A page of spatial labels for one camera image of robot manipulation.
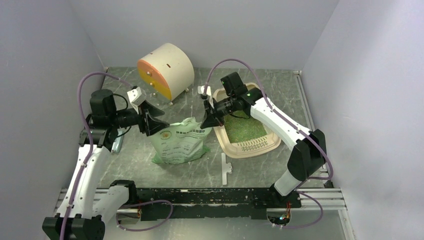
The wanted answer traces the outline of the green cat litter bag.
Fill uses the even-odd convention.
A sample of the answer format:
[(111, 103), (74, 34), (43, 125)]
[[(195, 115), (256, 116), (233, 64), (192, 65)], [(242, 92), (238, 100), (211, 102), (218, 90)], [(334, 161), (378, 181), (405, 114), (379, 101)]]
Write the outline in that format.
[(194, 117), (170, 124), (169, 127), (148, 137), (156, 151), (151, 162), (174, 165), (201, 158), (209, 151), (204, 140), (211, 131), (211, 127), (201, 129), (201, 123)]

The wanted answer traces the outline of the beige litter box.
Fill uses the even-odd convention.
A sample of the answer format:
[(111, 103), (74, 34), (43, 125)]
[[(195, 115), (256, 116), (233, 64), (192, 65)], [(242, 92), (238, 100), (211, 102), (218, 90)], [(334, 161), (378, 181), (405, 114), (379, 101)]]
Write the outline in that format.
[(251, 158), (276, 149), (282, 140), (259, 120), (238, 110), (213, 128), (223, 152), (235, 159)]

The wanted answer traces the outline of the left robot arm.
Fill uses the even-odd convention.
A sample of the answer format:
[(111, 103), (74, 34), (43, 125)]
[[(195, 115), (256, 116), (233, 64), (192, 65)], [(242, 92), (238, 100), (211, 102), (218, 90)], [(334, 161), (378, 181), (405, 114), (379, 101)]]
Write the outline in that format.
[(152, 136), (169, 124), (160, 120), (164, 111), (145, 100), (139, 87), (128, 92), (125, 109), (117, 109), (114, 96), (109, 89), (91, 94), (91, 113), (82, 118), (84, 129), (71, 183), (55, 216), (46, 217), (42, 224), (51, 240), (101, 240), (106, 223), (118, 209), (132, 208), (140, 201), (134, 181), (115, 180), (106, 195), (95, 202), (101, 169), (120, 137), (119, 129), (136, 126)]

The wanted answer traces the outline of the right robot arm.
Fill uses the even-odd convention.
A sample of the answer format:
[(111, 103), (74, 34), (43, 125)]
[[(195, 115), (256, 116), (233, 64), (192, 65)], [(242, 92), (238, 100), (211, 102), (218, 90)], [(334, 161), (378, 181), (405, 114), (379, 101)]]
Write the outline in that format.
[(200, 127), (222, 127), (225, 116), (243, 111), (276, 134), (291, 150), (287, 169), (271, 186), (273, 191), (269, 197), (275, 207), (282, 207), (293, 190), (326, 164), (325, 135), (319, 129), (311, 131), (288, 117), (258, 87), (248, 88), (238, 73), (230, 73), (220, 81), (226, 94), (226, 98), (220, 101), (212, 97), (208, 86), (198, 87), (205, 109)]

